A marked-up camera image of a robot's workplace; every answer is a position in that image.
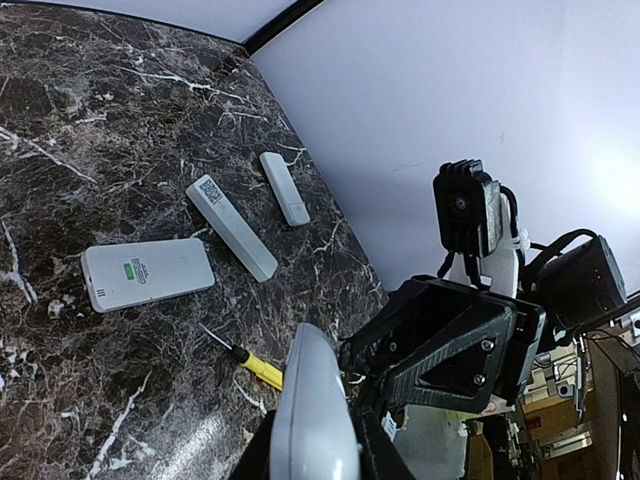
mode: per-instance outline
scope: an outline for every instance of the screwdriver shaft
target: screwdriver shaft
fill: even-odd
[[[215,333],[213,333],[211,330],[209,330],[207,327],[205,327],[204,325],[202,325],[201,323],[198,323],[198,325],[200,325],[202,328],[204,328],[204,331],[207,332],[210,336],[212,336],[213,338],[215,338],[222,346],[224,346],[224,348],[226,348],[227,350],[233,350],[233,347],[231,345],[229,345],[227,342],[225,342],[224,340],[222,340],[219,336],[217,336]]]

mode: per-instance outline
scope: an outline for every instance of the wooden panel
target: wooden panel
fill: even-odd
[[[595,447],[545,460],[542,464],[543,480],[600,480]]]
[[[469,469],[467,480],[493,480],[493,453],[484,435],[469,441]]]
[[[594,391],[587,393],[587,415],[585,421],[596,417]],[[523,407],[526,427],[532,440],[538,440],[576,426],[576,411],[572,399],[558,396],[548,397]]]

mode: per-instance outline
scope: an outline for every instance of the green label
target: green label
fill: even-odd
[[[136,276],[133,274],[133,268],[131,268],[130,263],[124,264],[124,273],[127,274],[127,280],[135,280]]]

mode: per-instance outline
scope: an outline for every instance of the black edge trim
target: black edge trim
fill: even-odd
[[[242,44],[253,55],[283,31],[304,17],[324,0],[298,0],[266,23]]]

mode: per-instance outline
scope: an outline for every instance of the qr code sticker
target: qr code sticker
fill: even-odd
[[[200,184],[198,187],[202,190],[202,193],[209,199],[211,203],[216,203],[218,200],[222,198],[222,192],[216,187],[216,184],[211,181],[211,179],[207,179]]]

